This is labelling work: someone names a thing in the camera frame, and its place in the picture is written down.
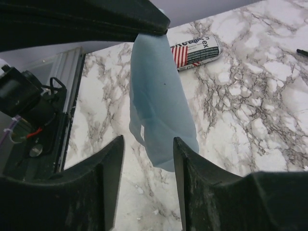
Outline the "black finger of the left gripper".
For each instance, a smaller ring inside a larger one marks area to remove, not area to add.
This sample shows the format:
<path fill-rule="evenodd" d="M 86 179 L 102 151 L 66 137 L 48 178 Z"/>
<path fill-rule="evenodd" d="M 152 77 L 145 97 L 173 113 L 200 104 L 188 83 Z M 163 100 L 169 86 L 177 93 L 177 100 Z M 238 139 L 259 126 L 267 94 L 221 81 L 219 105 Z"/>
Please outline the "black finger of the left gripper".
<path fill-rule="evenodd" d="M 83 41 L 133 42 L 170 24 L 149 0 L 2 0 L 0 50 Z"/>

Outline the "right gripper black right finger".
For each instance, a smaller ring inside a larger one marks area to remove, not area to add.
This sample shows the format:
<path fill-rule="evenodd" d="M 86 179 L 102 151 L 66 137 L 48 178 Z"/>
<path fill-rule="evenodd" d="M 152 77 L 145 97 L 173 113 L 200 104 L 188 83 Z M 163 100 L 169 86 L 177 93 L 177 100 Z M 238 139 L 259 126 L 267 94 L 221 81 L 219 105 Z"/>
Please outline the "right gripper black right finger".
<path fill-rule="evenodd" d="M 308 174 L 232 174 L 182 139 L 173 143 L 182 228 L 185 231 L 305 231 Z"/>

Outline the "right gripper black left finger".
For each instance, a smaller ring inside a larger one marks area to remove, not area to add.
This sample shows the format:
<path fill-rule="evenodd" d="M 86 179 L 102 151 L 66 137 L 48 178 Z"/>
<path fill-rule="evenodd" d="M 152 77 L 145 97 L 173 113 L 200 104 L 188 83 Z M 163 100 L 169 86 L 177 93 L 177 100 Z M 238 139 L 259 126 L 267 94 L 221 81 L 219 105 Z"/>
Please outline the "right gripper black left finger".
<path fill-rule="evenodd" d="M 3 231 L 109 231 L 115 225 L 124 156 L 118 136 L 46 180 L 0 178 Z"/>

